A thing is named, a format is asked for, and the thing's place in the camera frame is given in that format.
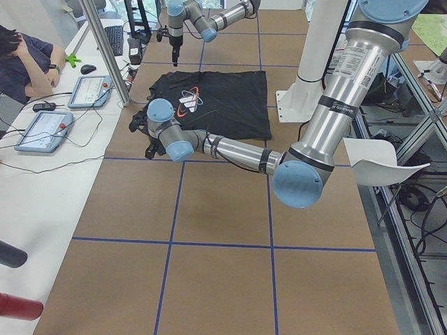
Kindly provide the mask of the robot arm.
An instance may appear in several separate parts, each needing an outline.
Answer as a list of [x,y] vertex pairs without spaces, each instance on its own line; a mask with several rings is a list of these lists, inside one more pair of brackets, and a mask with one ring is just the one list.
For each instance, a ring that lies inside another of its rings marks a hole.
[[190,21],[200,34],[200,37],[209,43],[217,37],[217,33],[229,25],[255,15],[261,2],[255,0],[240,1],[231,8],[206,18],[200,1],[170,1],[167,5],[168,37],[172,46],[172,63],[178,65],[180,48],[183,45],[184,22]]
[[334,152],[385,58],[402,49],[426,1],[365,1],[346,30],[347,45],[323,90],[304,136],[280,154],[203,130],[186,131],[163,98],[147,108],[147,125],[172,161],[199,149],[242,169],[272,175],[274,194],[287,206],[305,208],[321,196]]

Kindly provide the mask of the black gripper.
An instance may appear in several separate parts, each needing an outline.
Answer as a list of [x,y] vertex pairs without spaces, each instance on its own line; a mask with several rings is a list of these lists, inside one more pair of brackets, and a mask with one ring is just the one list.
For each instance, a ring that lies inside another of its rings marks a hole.
[[178,59],[180,55],[180,49],[183,45],[183,36],[170,36],[170,45],[172,46],[172,59],[173,66],[178,67]]
[[149,136],[149,146],[145,150],[145,158],[152,160],[155,155],[163,156],[164,155],[164,146],[161,141]]

